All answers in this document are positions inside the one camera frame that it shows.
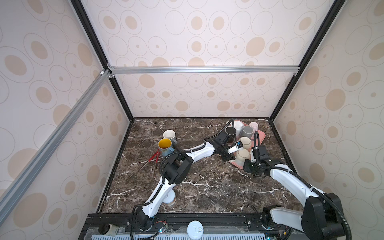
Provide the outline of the cream speckled mug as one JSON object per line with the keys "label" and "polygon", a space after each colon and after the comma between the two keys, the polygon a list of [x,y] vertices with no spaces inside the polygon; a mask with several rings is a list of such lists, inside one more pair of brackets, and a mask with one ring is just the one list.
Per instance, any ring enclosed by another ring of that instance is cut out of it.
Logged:
{"label": "cream speckled mug", "polygon": [[245,160],[250,158],[250,152],[247,149],[240,149],[237,152],[235,152],[235,163],[238,166],[243,167]]}

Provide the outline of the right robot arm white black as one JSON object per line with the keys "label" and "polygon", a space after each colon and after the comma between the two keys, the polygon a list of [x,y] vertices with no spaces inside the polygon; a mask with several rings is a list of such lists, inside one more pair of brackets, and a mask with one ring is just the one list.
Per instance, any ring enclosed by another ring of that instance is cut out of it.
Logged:
{"label": "right robot arm white black", "polygon": [[265,229],[284,225],[305,233],[310,240],[335,240],[340,237],[352,239],[351,227],[344,215],[340,198],[312,186],[279,159],[270,158],[265,146],[251,149],[251,157],[245,160],[243,169],[255,177],[267,176],[278,181],[304,207],[303,211],[279,206],[265,207],[261,214]]}

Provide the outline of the cream and pink mug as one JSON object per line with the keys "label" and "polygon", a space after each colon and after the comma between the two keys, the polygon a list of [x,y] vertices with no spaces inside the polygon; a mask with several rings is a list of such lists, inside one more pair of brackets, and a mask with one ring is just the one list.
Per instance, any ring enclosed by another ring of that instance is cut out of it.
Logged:
{"label": "cream and pink mug", "polygon": [[252,147],[252,141],[248,137],[241,137],[239,141],[243,144],[243,148],[249,151]]}

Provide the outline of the grey mug white interior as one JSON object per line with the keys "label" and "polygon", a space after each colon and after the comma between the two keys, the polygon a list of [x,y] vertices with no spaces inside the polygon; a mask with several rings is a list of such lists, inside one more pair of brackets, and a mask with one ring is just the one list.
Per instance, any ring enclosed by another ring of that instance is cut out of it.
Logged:
{"label": "grey mug white interior", "polygon": [[173,146],[177,144],[176,133],[173,130],[166,130],[163,133],[165,139],[171,140]]}

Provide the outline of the blue butterfly mug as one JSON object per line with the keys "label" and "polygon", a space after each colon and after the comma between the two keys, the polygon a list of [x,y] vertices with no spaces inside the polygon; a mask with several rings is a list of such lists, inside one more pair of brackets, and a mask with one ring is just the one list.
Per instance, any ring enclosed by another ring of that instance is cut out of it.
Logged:
{"label": "blue butterfly mug", "polygon": [[158,148],[164,158],[174,152],[173,143],[170,139],[161,139],[158,142]]}

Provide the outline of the pink plastic tray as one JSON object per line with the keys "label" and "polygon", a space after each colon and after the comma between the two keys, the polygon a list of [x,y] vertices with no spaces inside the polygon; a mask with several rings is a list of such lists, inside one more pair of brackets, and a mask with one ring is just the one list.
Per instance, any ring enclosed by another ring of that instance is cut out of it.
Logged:
{"label": "pink plastic tray", "polygon": [[[252,141],[252,147],[251,147],[251,148],[253,148],[253,147],[255,147],[255,146],[258,146],[258,145],[261,145],[261,144],[263,143],[265,137],[266,137],[266,134],[265,134],[263,131],[261,131],[261,130],[258,129],[258,131],[254,133],[254,136],[253,136],[253,138],[251,139],[251,141]],[[238,165],[235,163],[235,160],[232,160],[232,161],[229,161],[229,162],[230,162],[232,165],[236,166],[237,168],[239,168],[239,169],[241,169],[241,170],[243,169],[243,167],[238,166]]]}

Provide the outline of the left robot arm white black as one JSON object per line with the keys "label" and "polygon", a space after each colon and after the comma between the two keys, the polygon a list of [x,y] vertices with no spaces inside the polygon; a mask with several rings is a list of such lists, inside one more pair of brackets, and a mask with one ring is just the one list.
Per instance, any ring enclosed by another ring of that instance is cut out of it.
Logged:
{"label": "left robot arm white black", "polygon": [[195,162],[213,155],[219,155],[223,162],[232,161],[235,159],[234,152],[241,147],[242,144],[236,142],[236,130],[226,127],[216,135],[206,138],[199,146],[175,151],[166,156],[159,166],[161,178],[155,190],[144,204],[133,208],[131,228],[138,225],[140,230],[147,231],[152,227],[161,204],[171,190],[187,177]]}

